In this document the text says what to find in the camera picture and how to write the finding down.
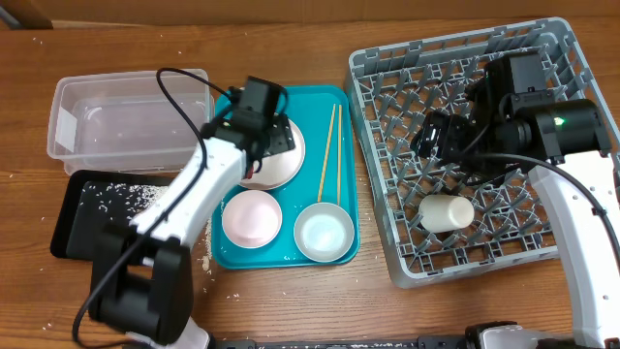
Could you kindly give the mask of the white paper cup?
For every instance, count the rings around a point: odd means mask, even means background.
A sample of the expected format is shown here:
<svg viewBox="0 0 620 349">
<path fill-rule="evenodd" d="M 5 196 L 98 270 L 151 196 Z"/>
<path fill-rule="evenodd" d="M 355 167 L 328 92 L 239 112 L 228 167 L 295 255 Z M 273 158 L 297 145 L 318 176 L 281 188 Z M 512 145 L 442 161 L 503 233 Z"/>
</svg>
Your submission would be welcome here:
<svg viewBox="0 0 620 349">
<path fill-rule="evenodd" d="M 449 195 L 426 196 L 420 202 L 418 213 L 422 216 L 421 226 L 433 234 L 467 228 L 475 217 L 468 199 Z"/>
</svg>

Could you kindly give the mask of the wooden chopstick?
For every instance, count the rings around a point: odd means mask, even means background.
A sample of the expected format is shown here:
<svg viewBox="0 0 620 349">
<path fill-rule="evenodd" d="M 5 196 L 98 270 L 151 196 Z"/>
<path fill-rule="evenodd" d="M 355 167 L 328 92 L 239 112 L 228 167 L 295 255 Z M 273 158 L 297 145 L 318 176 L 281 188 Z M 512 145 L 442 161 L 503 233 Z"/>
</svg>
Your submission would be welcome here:
<svg viewBox="0 0 620 349">
<path fill-rule="evenodd" d="M 341 159 L 342 159 L 342 106 L 338 105 L 338 134 L 337 134 L 337 204 L 341 205 Z"/>
<path fill-rule="evenodd" d="M 327 138 L 326 138 L 326 143 L 325 143 L 325 156 L 324 156 L 319 191 L 318 191 L 318 202 L 321 202 L 323 199 L 325 180 L 326 180 L 326 169 L 327 169 L 327 164 L 328 164 L 331 137 L 332 137 L 332 132 L 333 132 L 333 123 L 334 123 L 334 118 L 335 118 L 335 110 L 336 110 L 336 105 L 334 104 L 332 107 L 332 111 L 331 111 L 331 117 L 330 117 Z"/>
</svg>

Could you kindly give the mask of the grey white bowl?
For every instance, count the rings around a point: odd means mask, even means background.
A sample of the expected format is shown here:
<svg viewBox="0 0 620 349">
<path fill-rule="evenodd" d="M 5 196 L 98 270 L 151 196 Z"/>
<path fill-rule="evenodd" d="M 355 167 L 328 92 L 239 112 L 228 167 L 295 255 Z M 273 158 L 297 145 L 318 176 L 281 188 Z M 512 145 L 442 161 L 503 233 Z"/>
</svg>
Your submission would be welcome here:
<svg viewBox="0 0 620 349">
<path fill-rule="evenodd" d="M 294 223 L 294 242 L 311 261 L 332 263 L 353 246 L 355 227 L 349 213 L 332 203 L 305 208 Z"/>
</svg>

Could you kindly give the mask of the white round plate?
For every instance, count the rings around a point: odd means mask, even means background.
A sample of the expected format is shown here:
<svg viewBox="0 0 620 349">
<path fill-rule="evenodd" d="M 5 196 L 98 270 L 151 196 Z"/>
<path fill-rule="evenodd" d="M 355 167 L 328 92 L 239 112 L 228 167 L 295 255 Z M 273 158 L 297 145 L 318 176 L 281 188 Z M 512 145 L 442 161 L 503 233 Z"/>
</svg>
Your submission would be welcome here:
<svg viewBox="0 0 620 349">
<path fill-rule="evenodd" d="M 251 190 L 271 190 L 291 181 L 300 171 L 305 157 L 305 140 L 297 125 L 290 120 L 295 148 L 263 159 L 263 168 L 240 185 Z"/>
</svg>

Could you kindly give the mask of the pink bowl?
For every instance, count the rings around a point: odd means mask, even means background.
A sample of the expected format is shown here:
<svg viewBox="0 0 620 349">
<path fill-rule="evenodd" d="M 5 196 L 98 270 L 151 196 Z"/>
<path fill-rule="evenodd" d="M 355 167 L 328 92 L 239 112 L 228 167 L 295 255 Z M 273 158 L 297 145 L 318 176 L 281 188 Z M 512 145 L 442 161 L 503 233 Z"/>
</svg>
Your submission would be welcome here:
<svg viewBox="0 0 620 349">
<path fill-rule="evenodd" d="M 268 193 L 243 191 L 225 205 L 223 230 L 233 244 L 246 249 L 261 248 L 274 240 L 283 223 L 282 210 Z"/>
</svg>

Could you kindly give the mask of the white rice pile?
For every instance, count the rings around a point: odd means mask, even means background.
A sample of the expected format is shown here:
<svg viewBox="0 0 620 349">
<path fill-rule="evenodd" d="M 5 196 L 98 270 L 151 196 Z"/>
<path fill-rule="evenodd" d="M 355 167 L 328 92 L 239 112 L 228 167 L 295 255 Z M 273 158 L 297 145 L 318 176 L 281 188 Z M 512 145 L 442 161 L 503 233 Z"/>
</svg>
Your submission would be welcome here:
<svg viewBox="0 0 620 349">
<path fill-rule="evenodd" d="M 154 204 L 167 186 L 89 181 L 83 189 L 79 204 L 94 206 L 101 212 L 137 214 Z"/>
</svg>

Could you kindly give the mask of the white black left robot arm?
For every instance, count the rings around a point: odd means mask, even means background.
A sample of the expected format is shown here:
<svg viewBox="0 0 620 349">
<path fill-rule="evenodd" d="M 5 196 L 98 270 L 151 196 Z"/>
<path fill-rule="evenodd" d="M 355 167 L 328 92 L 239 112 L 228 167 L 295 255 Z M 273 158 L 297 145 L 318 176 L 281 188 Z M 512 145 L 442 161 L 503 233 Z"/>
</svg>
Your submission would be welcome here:
<svg viewBox="0 0 620 349">
<path fill-rule="evenodd" d="M 190 128 L 196 150 L 168 190 L 129 222 L 106 224 L 95 236 L 90 294 L 73 323 L 79 342 L 84 316 L 128 337 L 133 348 L 212 348 L 192 319 L 191 253 L 219 202 L 263 159 L 294 149 L 285 87 L 250 77 L 223 92 L 229 106 Z"/>
</svg>

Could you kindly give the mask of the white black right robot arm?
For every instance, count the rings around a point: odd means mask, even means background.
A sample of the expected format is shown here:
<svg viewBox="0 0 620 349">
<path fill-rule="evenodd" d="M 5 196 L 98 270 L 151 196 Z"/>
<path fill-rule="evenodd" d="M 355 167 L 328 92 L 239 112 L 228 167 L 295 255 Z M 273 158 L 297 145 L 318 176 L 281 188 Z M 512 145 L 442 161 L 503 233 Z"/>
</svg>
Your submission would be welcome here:
<svg viewBox="0 0 620 349">
<path fill-rule="evenodd" d="M 535 52 L 490 61 L 465 94 L 474 104 L 470 116 L 429 112 L 412 150 L 488 180 L 514 167 L 526 173 L 549 220 L 573 308 L 572 337 L 540 338 L 537 347 L 618 347 L 619 202 L 598 106 L 557 101 Z"/>
</svg>

